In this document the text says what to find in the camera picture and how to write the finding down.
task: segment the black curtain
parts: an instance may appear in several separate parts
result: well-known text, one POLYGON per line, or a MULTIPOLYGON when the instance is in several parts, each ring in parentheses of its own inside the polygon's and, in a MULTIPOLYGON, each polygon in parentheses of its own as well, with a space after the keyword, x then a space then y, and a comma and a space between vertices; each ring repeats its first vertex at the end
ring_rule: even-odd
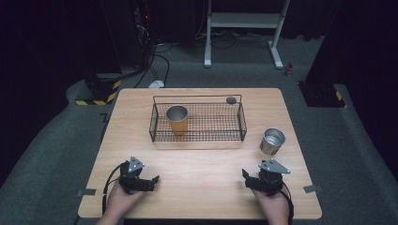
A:
POLYGON ((305 80, 322 91, 345 84, 364 128, 396 178, 397 12, 395 0, 342 1, 305 80))
POLYGON ((60 1, 0 5, 0 185, 40 130, 69 104, 67 89, 83 77, 60 30, 60 1))
POLYGON ((321 38, 329 30, 342 0, 291 0, 281 37, 321 38))

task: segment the dark background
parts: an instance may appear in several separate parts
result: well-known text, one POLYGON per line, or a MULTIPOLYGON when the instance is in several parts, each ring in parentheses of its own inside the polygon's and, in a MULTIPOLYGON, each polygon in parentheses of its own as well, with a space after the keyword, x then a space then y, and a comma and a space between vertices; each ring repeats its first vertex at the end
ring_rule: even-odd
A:
MULTIPOLYGON (((73 0, 1 3, 1 184, 38 132, 68 105, 65 93, 72 84, 92 72, 119 69, 99 1, 84 2, 92 7, 77 7, 81 3, 73 0), (91 30, 77 29, 82 23, 89 24, 91 30), (103 52, 93 52, 98 46, 103 52), (105 61, 114 63, 104 69, 99 63, 104 58, 96 61, 90 54, 108 56, 105 61)), ((151 19, 156 35, 192 42, 207 7, 203 2, 207 1, 157 1, 153 6, 158 18, 154 14, 151 19)), ((220 0, 213 4, 215 10, 256 12, 278 10, 282 1, 242 2, 220 0)), ((325 36, 306 82, 346 85, 365 129, 395 177, 397 11, 392 0, 360 4, 354 0, 294 0, 282 31, 283 38, 325 36)))

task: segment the human arm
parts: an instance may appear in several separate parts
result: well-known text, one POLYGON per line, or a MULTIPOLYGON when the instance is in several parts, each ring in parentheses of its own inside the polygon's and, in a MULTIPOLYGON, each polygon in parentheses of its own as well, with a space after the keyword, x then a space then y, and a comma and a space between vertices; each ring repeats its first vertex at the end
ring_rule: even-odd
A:
POLYGON ((137 191, 133 194, 128 194, 119 185, 114 183, 114 187, 109 194, 105 213, 102 218, 96 223, 97 225, 115 225, 124 217, 129 210, 145 195, 144 191, 137 191))
POLYGON ((261 210, 266 216, 269 225, 287 225, 289 218, 289 204, 281 192, 277 192, 270 197, 265 193, 252 189, 252 192, 257 199, 261 210))

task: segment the black cable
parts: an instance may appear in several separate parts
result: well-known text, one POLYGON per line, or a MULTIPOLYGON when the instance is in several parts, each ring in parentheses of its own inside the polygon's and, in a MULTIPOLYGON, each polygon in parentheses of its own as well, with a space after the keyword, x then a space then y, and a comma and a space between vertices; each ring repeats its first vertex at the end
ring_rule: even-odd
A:
POLYGON ((155 53, 166 53, 166 52, 170 51, 171 49, 173 49, 173 43, 167 42, 167 43, 162 44, 162 45, 167 45, 167 44, 170 45, 170 48, 168 48, 166 50, 163 50, 163 51, 160 51, 160 52, 155 52, 155 53))
POLYGON ((240 37, 237 37, 237 43, 249 43, 249 44, 252 44, 252 43, 261 43, 261 42, 267 41, 267 40, 269 40, 269 39, 271 38, 271 36, 269 36, 269 37, 267 37, 267 38, 265 38, 265 39, 260 40, 262 37, 263 37, 263 36, 259 35, 258 37, 256 37, 256 38, 253 39, 253 40, 240 39, 240 37))
POLYGON ((158 57, 164 59, 167 63, 166 75, 164 76, 164 81, 163 81, 163 87, 166 87, 167 76, 169 75, 169 70, 170 70, 170 62, 169 62, 169 60, 167 60, 165 57, 163 57, 161 55, 154 54, 154 56, 158 56, 158 57))
POLYGON ((150 63, 148 64, 148 67, 147 67, 147 69, 146 69, 146 71, 144 72, 144 74, 143 74, 143 76, 141 76, 141 78, 140 78, 140 80, 138 81, 138 83, 136 83, 135 84, 135 86, 134 86, 134 88, 136 88, 139 84, 140 84, 140 82, 143 80, 143 78, 144 78, 144 76, 147 74, 147 72, 150 70, 150 68, 151 68, 151 66, 152 66, 152 63, 153 63, 153 59, 155 58, 154 57, 154 55, 155 55, 155 51, 156 51, 156 45, 154 46, 154 48, 153 48, 153 50, 152 50, 152 58, 151 58, 151 60, 150 60, 150 63))
POLYGON ((225 47, 225 48, 218 47, 217 45, 211 43, 211 46, 214 47, 215 49, 218 49, 218 50, 227 50, 227 49, 230 49, 230 48, 232 48, 232 47, 235 45, 235 43, 237 42, 237 38, 236 38, 235 36, 231 35, 231 34, 229 34, 229 35, 225 34, 225 35, 220 35, 220 36, 215 36, 215 37, 216 37, 217 40, 219 40, 219 41, 230 41, 230 40, 233 40, 232 44, 230 44, 229 46, 227 46, 227 47, 225 47))
POLYGON ((206 46, 206 40, 205 39, 196 39, 196 41, 194 42, 193 48, 194 49, 200 49, 206 46))
POLYGON ((206 14, 205 5, 206 5, 205 4, 205 0, 203 0, 203 4, 202 4, 202 6, 203 6, 202 21, 200 22, 200 26, 199 26, 198 32, 195 35, 195 38, 198 37, 198 35, 200 34, 200 31, 202 30, 202 27, 203 27, 203 22, 205 21, 205 14, 206 14))
POLYGON ((107 196, 107 194, 108 194, 108 186, 109 186, 109 184, 111 184, 112 182, 114 182, 114 181, 117 180, 117 179, 115 179, 115 180, 113 180, 113 181, 110 181, 110 180, 111 180, 112 176, 114 176, 114 173, 115 173, 122 165, 123 165, 123 163, 121 163, 120 165, 118 165, 118 166, 111 172, 111 174, 110 174, 109 177, 108 177, 108 180, 107 180, 106 183, 105 183, 105 187, 103 188, 103 195, 102 195, 102 214, 104 214, 104 213, 105 213, 105 210, 106 210, 106 196, 107 196))
POLYGON ((103 82, 118 82, 118 81, 120 81, 120 80, 123 80, 123 79, 126 79, 126 78, 130 78, 130 77, 133 77, 133 76, 136 76, 136 75, 142 73, 144 70, 146 70, 146 69, 148 69, 148 68, 149 68, 149 65, 144 65, 143 67, 141 67, 141 68, 140 68, 139 70, 137 70, 137 71, 133 71, 133 72, 131 72, 131 73, 128 73, 128 74, 125 74, 125 75, 122 75, 122 76, 119 76, 119 77, 115 77, 115 78, 101 78, 101 80, 102 80, 103 82))
POLYGON ((286 185, 284 182, 282 182, 282 184, 283 184, 284 187, 287 189, 287 193, 289 193, 289 199, 291 200, 291 199, 292 199, 292 195, 290 194, 289 187, 287 187, 287 185, 286 185))
POLYGON ((153 78, 155 79, 155 81, 158 81, 159 80, 158 72, 153 67, 150 67, 150 71, 152 72, 152 75, 153 75, 153 78))

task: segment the wire basket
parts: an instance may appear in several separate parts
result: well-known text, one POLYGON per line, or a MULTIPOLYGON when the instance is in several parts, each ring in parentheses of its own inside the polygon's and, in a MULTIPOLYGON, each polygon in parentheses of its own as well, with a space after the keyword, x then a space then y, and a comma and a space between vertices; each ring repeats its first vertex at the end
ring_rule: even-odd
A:
POLYGON ((149 134, 152 142, 243 141, 247 128, 241 95, 154 96, 149 134), (175 135, 166 112, 172 105, 188 110, 188 130, 175 135))

